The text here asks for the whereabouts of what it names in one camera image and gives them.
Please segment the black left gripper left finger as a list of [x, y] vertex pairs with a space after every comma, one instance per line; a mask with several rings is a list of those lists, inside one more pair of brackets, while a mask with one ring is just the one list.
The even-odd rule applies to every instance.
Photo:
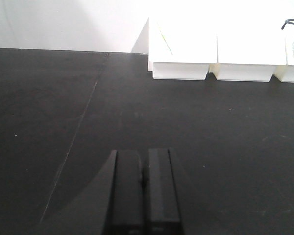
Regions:
[[136, 151], [110, 153], [88, 186], [44, 222], [42, 235], [142, 235], [143, 189]]

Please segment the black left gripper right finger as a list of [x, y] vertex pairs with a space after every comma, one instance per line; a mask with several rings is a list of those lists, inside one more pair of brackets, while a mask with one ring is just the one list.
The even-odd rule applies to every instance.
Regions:
[[184, 234], [169, 150], [149, 149], [144, 173], [147, 234]]

